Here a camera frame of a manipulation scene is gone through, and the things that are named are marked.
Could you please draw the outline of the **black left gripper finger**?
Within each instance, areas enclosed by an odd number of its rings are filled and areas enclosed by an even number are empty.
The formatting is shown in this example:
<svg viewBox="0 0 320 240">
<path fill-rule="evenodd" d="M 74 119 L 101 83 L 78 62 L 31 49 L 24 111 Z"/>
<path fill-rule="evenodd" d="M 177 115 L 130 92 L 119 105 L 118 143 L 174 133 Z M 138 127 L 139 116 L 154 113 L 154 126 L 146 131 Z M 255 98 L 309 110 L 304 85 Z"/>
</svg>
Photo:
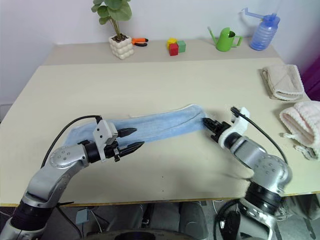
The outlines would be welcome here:
<svg viewBox="0 0 320 240">
<path fill-rule="evenodd" d="M 119 150 L 119 156 L 124 157 L 126 155 L 132 154 L 133 152 L 138 150 L 144 143 L 144 141 L 138 141 L 127 145 L 125 148 Z"/>
<path fill-rule="evenodd" d="M 137 129 L 136 128 L 133 128 L 133 127 L 128 127 L 128 128 L 122 128 L 122 129 L 119 129 L 117 131 L 117 136 L 119 138 L 123 138 L 123 137 L 126 137 L 126 136 L 129 136 L 131 135 L 132 133 L 136 132 Z"/>
</svg>

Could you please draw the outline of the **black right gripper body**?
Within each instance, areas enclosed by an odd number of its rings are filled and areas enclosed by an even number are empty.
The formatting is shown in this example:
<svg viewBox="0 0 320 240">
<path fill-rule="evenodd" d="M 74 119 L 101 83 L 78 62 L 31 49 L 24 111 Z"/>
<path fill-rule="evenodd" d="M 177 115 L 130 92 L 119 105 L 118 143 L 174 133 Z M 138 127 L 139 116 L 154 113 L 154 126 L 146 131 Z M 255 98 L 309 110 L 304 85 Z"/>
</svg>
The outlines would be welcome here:
<svg viewBox="0 0 320 240">
<path fill-rule="evenodd" d="M 231 127 L 230 124 L 228 124 L 227 122 L 223 121 L 223 122 L 219 122 L 217 120 L 214 120 L 211 124 L 211 132 L 212 135 L 210 136 L 216 143 L 219 142 L 219 138 L 222 135 L 222 133 L 224 131 L 226 131 L 227 129 L 229 129 Z"/>
</svg>

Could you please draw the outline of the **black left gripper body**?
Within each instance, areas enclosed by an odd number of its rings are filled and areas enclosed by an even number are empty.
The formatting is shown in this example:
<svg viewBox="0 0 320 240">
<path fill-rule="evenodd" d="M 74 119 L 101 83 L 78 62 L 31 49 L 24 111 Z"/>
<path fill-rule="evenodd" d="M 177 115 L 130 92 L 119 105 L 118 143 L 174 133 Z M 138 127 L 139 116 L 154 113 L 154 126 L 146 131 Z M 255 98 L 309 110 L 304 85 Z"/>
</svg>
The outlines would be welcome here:
<svg viewBox="0 0 320 240">
<path fill-rule="evenodd" d="M 119 144 L 116 140 L 111 144 L 106 145 L 104 147 L 105 158 L 106 159 L 114 158 L 115 162 L 120 161 L 120 152 L 119 152 L 118 146 Z"/>
</svg>

